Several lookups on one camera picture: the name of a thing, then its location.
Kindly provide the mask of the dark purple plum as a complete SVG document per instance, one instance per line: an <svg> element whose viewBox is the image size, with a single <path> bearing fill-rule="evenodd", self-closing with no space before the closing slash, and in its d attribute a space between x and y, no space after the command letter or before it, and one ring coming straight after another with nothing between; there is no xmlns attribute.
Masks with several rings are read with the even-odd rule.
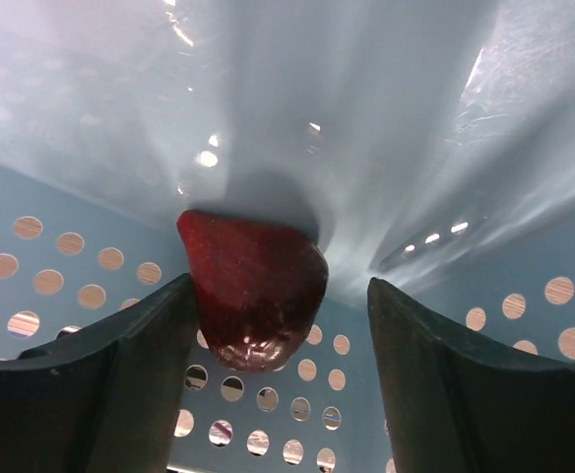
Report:
<svg viewBox="0 0 575 473"><path fill-rule="evenodd" d="M176 226L211 353L240 372L284 366L326 293L329 267L316 244L288 226L201 210L184 211Z"/></svg>

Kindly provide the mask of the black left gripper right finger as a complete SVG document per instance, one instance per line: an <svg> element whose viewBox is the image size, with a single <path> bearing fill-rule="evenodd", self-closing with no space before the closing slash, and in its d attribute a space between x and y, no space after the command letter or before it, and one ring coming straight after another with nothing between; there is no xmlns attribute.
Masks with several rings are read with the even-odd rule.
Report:
<svg viewBox="0 0 575 473"><path fill-rule="evenodd" d="M381 279L368 317L400 472L575 472L575 363L498 343Z"/></svg>

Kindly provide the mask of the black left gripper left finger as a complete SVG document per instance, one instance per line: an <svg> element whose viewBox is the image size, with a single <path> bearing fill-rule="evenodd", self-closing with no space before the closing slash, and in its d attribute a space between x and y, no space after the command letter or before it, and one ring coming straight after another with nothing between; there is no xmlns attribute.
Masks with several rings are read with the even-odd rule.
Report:
<svg viewBox="0 0 575 473"><path fill-rule="evenodd" d="M0 472L162 472L197 331L181 275L73 334L0 361Z"/></svg>

